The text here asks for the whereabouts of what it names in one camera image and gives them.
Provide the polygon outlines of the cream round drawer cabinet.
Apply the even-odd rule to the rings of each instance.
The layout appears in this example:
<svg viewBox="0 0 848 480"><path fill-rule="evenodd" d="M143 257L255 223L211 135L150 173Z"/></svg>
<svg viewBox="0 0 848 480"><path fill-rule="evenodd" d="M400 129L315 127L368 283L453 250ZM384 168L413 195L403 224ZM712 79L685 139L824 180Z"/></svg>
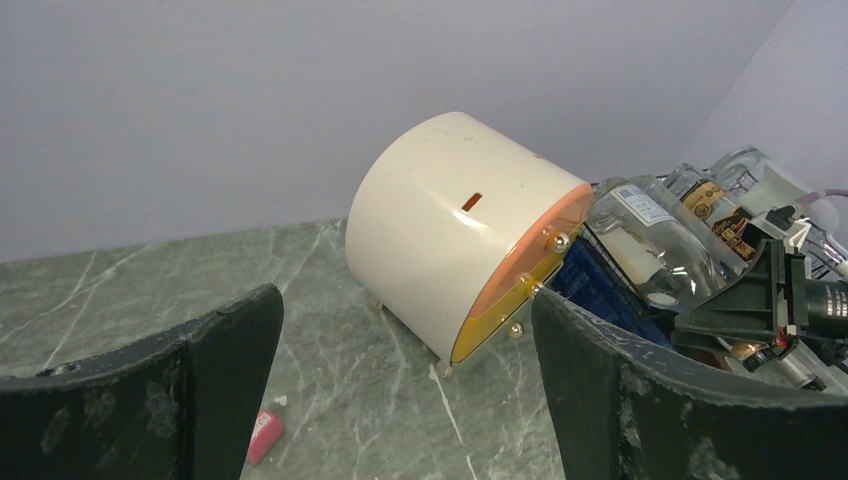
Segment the cream round drawer cabinet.
<svg viewBox="0 0 848 480"><path fill-rule="evenodd" d="M479 356L563 265L591 185L481 121L444 113L375 161L352 203L352 276L436 356Z"/></svg>

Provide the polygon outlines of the small pink block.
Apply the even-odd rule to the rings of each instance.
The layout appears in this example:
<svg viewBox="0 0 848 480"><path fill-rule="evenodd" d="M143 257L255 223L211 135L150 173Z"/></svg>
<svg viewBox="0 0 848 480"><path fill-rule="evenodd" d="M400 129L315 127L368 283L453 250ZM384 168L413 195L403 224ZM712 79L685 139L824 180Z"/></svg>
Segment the small pink block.
<svg viewBox="0 0 848 480"><path fill-rule="evenodd" d="M267 409L260 410L249 442L246 461L251 465L258 465L283 436L284 431L283 422L275 413Z"/></svg>

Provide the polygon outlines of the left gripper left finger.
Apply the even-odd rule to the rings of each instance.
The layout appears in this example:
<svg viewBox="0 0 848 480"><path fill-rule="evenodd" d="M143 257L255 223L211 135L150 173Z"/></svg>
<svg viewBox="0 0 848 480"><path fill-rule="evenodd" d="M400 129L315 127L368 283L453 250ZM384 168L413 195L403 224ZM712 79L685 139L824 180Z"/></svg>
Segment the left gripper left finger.
<svg viewBox="0 0 848 480"><path fill-rule="evenodd" d="M5 479L236 479L284 321L265 284L110 352L1 381Z"/></svg>

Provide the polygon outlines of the clear bottle white label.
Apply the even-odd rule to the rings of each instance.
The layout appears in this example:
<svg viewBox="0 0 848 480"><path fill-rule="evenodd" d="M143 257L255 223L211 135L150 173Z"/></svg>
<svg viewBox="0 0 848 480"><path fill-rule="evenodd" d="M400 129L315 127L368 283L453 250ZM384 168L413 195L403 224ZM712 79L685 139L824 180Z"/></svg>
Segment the clear bottle white label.
<svg viewBox="0 0 848 480"><path fill-rule="evenodd" d="M608 178L593 194L586 226L653 307L690 310L747 268L655 177Z"/></svg>

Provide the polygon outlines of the dark wine bottle gold foil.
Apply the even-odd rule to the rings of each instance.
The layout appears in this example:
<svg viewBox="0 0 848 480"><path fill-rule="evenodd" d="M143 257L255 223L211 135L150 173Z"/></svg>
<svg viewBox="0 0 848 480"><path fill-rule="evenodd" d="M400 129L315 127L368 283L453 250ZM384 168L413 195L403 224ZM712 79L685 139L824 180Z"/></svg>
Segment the dark wine bottle gold foil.
<svg viewBox="0 0 848 480"><path fill-rule="evenodd" d="M754 373L769 365L795 388L811 391L824 391L826 389L824 381L792 354L779 357L773 349L762 344L751 342L731 344L719 337L716 340L749 373Z"/></svg>

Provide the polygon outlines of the clear bottle gold black label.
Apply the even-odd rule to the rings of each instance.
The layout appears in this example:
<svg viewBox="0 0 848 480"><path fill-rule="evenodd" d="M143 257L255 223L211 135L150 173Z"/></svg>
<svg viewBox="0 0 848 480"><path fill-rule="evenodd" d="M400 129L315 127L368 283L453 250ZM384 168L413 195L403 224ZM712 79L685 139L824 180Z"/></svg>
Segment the clear bottle gold black label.
<svg viewBox="0 0 848 480"><path fill-rule="evenodd" d="M680 164L663 184L743 261L755 258L765 234L752 223L753 215L702 170Z"/></svg>

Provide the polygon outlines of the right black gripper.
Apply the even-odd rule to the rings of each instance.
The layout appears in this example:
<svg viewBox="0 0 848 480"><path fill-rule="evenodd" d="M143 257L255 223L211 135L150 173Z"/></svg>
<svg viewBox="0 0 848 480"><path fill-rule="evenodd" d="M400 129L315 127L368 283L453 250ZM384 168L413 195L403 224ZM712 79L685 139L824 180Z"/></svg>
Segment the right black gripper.
<svg viewBox="0 0 848 480"><path fill-rule="evenodd" d="M847 283L808 278L804 256L763 240L740 277L675 316L671 341L717 351L722 342L759 344L770 361L788 356L795 336L826 366L847 370Z"/></svg>

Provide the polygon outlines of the large clear glass bottle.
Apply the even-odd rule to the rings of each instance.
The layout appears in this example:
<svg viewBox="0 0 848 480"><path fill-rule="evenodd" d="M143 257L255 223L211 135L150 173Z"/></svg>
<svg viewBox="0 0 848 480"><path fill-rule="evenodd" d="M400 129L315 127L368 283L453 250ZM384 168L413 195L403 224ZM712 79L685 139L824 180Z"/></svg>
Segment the large clear glass bottle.
<svg viewBox="0 0 848 480"><path fill-rule="evenodd" d="M834 238L839 215L829 199L800 203L814 189L781 169L758 148L746 146L726 154L708 168L708 177L756 215L793 206L796 215L810 224L803 244L805 252L833 266L847 262L847 249Z"/></svg>

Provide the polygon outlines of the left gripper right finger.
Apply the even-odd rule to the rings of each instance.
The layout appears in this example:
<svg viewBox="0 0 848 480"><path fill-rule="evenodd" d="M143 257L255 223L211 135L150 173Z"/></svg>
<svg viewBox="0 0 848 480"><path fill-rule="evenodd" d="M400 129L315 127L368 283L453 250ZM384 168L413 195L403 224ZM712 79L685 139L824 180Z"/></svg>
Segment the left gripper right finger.
<svg viewBox="0 0 848 480"><path fill-rule="evenodd" d="M843 479L847 400L727 373L543 289L533 338L569 479Z"/></svg>

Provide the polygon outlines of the blue plastic bottle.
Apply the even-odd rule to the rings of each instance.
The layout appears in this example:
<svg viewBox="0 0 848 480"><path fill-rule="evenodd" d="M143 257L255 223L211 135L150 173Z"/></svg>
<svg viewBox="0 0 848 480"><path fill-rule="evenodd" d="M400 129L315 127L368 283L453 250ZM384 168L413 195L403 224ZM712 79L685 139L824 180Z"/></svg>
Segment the blue plastic bottle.
<svg viewBox="0 0 848 480"><path fill-rule="evenodd" d="M595 316L664 348L674 349L668 335L656 323L659 311L635 294L585 238L574 241L550 286Z"/></svg>

